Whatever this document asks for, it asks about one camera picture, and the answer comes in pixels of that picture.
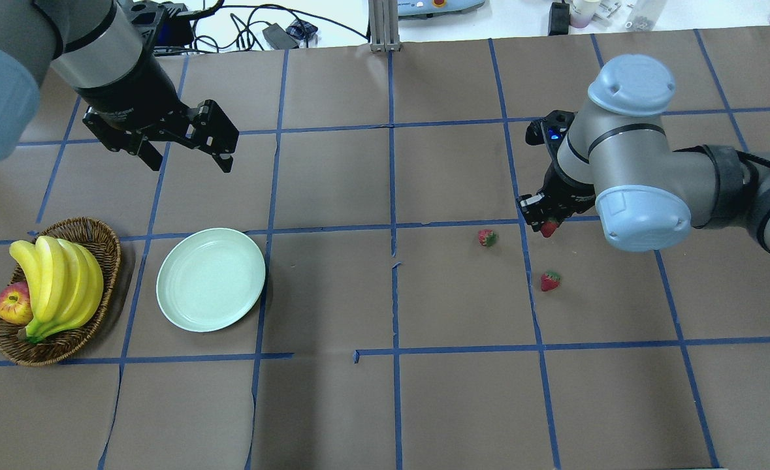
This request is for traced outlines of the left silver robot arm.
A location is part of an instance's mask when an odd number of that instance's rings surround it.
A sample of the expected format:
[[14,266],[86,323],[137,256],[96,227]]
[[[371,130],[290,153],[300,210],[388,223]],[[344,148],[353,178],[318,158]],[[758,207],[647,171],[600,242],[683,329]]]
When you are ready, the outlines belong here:
[[239,132],[220,105],[190,107],[155,56],[189,42],[190,21],[217,12],[155,1],[0,1],[0,161],[35,117],[54,71],[88,104],[83,122],[107,151],[157,172],[157,142],[205,152],[225,173]]

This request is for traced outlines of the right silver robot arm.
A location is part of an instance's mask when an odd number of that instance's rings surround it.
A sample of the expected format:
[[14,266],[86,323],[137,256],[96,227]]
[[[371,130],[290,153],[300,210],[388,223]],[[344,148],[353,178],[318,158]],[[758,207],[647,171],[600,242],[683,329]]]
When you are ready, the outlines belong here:
[[671,149],[662,114],[675,78],[654,57],[609,60],[579,111],[531,122],[528,145],[547,148],[540,190],[518,198],[534,232],[550,237],[596,210],[603,237],[624,252],[668,249],[699,229],[742,227],[770,254],[770,152],[731,146]]

